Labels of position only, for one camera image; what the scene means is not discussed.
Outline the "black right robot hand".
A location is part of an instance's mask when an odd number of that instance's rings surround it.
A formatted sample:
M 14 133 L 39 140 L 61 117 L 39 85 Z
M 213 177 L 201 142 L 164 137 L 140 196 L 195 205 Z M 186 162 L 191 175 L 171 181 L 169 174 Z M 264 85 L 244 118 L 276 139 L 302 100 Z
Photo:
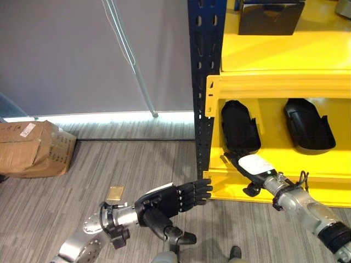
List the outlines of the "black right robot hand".
M 224 152 L 221 159 L 226 159 L 241 175 L 249 179 L 250 183 L 243 189 L 246 195 L 255 197 L 261 192 L 261 189 L 266 189 L 275 196 L 274 190 L 270 190 L 266 186 L 266 182 L 271 179 L 276 180 L 278 173 L 264 158 L 257 154 L 244 155 L 243 152 Z

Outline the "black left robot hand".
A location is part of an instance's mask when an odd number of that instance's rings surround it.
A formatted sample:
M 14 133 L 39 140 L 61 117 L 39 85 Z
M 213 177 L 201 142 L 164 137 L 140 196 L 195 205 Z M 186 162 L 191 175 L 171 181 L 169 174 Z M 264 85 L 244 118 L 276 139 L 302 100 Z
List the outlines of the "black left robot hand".
M 147 193 L 134 205 L 139 225 L 148 227 L 159 239 L 171 245 L 195 244 L 195 234 L 174 226 L 171 218 L 196 206 L 205 205 L 211 198 L 212 190 L 210 179 L 200 179 L 179 186 L 171 184 Z

